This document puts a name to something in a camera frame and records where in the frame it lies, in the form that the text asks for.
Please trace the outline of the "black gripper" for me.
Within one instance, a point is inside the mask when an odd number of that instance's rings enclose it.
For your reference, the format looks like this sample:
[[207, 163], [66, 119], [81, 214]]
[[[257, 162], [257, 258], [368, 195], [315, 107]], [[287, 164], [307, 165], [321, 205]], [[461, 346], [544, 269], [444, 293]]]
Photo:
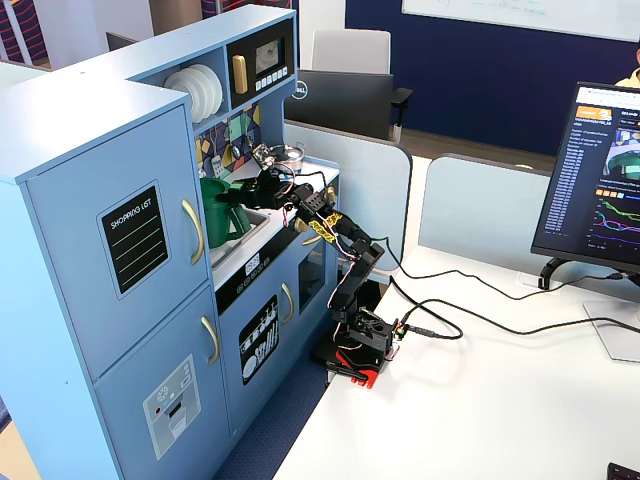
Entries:
[[283, 207], [294, 187], [293, 179], [282, 180], [281, 174], [278, 168], [270, 167], [256, 178], [235, 180], [228, 192], [217, 194], [215, 199], [250, 209], [278, 210]]

